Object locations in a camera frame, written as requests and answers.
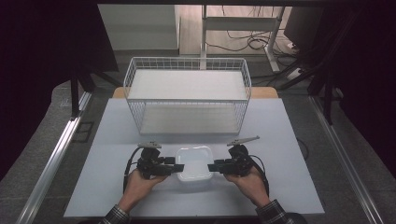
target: clear plastic container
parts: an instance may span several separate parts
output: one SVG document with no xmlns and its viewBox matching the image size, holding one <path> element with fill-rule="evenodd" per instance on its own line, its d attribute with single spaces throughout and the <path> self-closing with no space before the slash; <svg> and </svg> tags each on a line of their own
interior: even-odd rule
<svg viewBox="0 0 396 224">
<path fill-rule="evenodd" d="M 183 147 L 176 153 L 176 163 L 184 164 L 183 172 L 177 173 L 177 178 L 184 184 L 207 183 L 213 177 L 207 168 L 208 164 L 213 163 L 209 147 Z"/>
</svg>

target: wall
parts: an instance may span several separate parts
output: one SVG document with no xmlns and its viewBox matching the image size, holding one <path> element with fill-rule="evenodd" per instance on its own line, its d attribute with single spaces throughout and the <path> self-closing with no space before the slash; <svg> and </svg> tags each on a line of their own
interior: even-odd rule
<svg viewBox="0 0 396 224">
<path fill-rule="evenodd" d="M 114 50 L 178 49 L 178 6 L 98 6 Z"/>
</svg>

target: metal rail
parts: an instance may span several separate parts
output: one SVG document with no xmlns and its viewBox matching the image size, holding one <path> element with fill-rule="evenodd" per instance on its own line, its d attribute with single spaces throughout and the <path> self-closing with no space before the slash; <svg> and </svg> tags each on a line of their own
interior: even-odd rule
<svg viewBox="0 0 396 224">
<path fill-rule="evenodd" d="M 323 109 L 318 97 L 309 96 L 309 101 L 315 108 L 320 123 L 323 126 L 325 133 L 329 137 L 332 148 L 334 149 L 334 152 L 337 155 L 338 160 L 340 161 L 341 166 L 346 173 L 346 177 L 348 178 L 350 185 L 355 191 L 356 196 L 361 203 L 361 207 L 363 208 L 363 211 L 369 219 L 370 223 L 384 223 L 378 213 L 378 209 L 376 208 L 375 202 L 370 195 L 370 192 L 361 181 L 361 178 L 355 167 L 353 166 L 352 161 L 348 157 L 347 152 L 344 149 L 344 146 L 341 143 L 340 139 L 338 138 L 336 131 L 334 130 L 333 126 L 327 123 L 325 117 L 323 116 L 321 112 Z"/>
<path fill-rule="evenodd" d="M 62 158 L 64 157 L 64 153 L 66 152 L 71 138 L 81 121 L 81 116 L 84 113 L 91 96 L 92 95 L 88 92 L 84 92 L 82 94 L 81 99 L 79 100 L 79 113 L 75 119 L 69 120 L 66 127 L 64 128 L 64 132 L 55 146 L 55 149 L 53 149 L 52 155 L 50 156 L 43 173 L 41 173 L 41 176 L 38 178 L 35 188 L 30 194 L 29 199 L 27 200 L 20 216 L 18 217 L 16 222 L 17 224 L 30 224 L 35 219 L 35 215 L 37 214 L 37 211 L 40 208 L 40 205 L 43 202 L 48 189 L 50 188 L 50 184 L 52 183 L 52 180 L 58 171 Z"/>
</svg>

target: hand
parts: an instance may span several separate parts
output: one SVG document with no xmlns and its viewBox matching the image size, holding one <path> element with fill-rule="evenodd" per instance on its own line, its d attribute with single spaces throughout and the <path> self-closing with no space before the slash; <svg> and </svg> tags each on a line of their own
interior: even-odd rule
<svg viewBox="0 0 396 224">
<path fill-rule="evenodd" d="M 128 177 L 125 192 L 119 201 L 119 208 L 129 214 L 137 203 L 149 195 L 152 188 L 163 182 L 167 176 L 155 176 L 151 179 L 143 178 L 140 171 L 134 169 Z"/>
<path fill-rule="evenodd" d="M 263 207 L 271 202 L 265 191 L 262 177 L 255 167 L 252 167 L 246 176 L 224 175 L 224 177 L 228 181 L 235 183 L 239 190 L 257 207 Z"/>
</svg>

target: white wire basket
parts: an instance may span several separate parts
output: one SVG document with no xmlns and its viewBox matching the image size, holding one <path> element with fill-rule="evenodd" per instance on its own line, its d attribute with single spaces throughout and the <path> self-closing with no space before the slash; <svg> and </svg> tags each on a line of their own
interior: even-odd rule
<svg viewBox="0 0 396 224">
<path fill-rule="evenodd" d="M 251 82 L 244 59 L 132 58 L 124 93 L 141 134 L 238 134 Z"/>
</svg>

